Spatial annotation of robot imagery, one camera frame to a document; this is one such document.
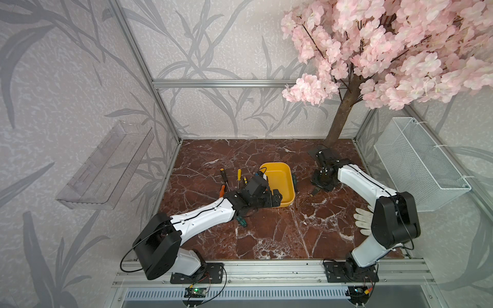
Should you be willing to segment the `black screwdriver yellow cap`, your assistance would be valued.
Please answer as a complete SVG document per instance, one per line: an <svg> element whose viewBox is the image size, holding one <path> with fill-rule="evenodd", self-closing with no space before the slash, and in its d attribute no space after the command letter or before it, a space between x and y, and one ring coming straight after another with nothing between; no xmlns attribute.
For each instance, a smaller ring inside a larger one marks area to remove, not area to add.
<svg viewBox="0 0 493 308"><path fill-rule="evenodd" d="M221 177L222 177L222 180L225 184L225 187L227 189L227 191L231 191L231 188L230 188L230 185L229 185L229 180L228 180L228 176L227 176L227 173L225 171L224 168L221 168L220 169L220 174L221 174Z"/></svg>

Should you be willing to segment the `black yellow dotted screwdriver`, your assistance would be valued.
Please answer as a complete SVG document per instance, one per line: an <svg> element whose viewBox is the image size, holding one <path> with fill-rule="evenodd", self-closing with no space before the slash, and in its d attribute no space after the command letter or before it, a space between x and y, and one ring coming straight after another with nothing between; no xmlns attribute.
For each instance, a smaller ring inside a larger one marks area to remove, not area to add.
<svg viewBox="0 0 493 308"><path fill-rule="evenodd" d="M313 197L313 196L317 195L319 192L320 192L320 188L319 188L319 187L315 187L315 188L313 189L313 191L312 191L312 192L310 192L310 194L309 194L309 195L310 195L311 197Z"/></svg>

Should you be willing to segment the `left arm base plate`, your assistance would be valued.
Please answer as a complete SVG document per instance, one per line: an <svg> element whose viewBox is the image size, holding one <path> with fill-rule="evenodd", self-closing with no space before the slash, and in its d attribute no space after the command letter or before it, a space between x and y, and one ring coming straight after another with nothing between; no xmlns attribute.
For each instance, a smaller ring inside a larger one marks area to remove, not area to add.
<svg viewBox="0 0 493 308"><path fill-rule="evenodd" d="M171 284L221 284L225 277L223 263L205 263L192 275L172 273Z"/></svg>

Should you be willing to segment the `large orange black screwdriver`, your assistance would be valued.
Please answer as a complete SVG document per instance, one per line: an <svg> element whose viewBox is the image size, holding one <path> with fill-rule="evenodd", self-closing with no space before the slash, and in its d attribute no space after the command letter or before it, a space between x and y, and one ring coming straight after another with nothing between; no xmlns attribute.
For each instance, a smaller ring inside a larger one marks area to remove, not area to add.
<svg viewBox="0 0 493 308"><path fill-rule="evenodd" d="M221 189L220 189L220 193L219 193L219 198L223 198L224 195L225 195L225 189L226 189L226 185L223 184Z"/></svg>

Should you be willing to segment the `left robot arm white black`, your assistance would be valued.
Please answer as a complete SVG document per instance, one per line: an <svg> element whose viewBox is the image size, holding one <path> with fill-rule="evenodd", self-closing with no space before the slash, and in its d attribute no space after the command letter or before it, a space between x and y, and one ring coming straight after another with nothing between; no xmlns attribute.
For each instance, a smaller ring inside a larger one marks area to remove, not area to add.
<svg viewBox="0 0 493 308"><path fill-rule="evenodd" d="M209 264L199 252L183 249L183 244L217 225L241 221L252 210L280 207L282 199L267 178L255 175L241 189L225 192L209 205L173 216L156 214L137 236L132 250L149 281L171 273L185 282L198 282L208 274Z"/></svg>

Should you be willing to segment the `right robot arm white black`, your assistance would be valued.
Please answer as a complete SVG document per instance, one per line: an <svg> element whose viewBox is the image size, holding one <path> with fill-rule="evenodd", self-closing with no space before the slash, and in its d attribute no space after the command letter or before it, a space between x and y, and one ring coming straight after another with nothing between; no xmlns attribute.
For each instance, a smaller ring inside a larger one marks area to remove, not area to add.
<svg viewBox="0 0 493 308"><path fill-rule="evenodd" d="M309 155L318 169L311 178L312 194L330 192L337 185L351 188L368 203L368 209L356 209L356 226L366 240L347 257L345 264L353 272L370 268L395 248L404 248L421 235L417 206L409 192L398 192L372 178L350 160L337 157L328 148L316 148Z"/></svg>

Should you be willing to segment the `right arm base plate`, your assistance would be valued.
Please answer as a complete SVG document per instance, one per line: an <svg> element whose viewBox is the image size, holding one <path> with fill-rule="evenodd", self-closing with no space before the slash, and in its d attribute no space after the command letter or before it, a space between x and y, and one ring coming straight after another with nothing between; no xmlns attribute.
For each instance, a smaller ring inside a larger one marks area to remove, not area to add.
<svg viewBox="0 0 493 308"><path fill-rule="evenodd" d="M329 283L375 283L380 281L375 265L361 268L352 260L340 262L332 259L324 259L322 265Z"/></svg>

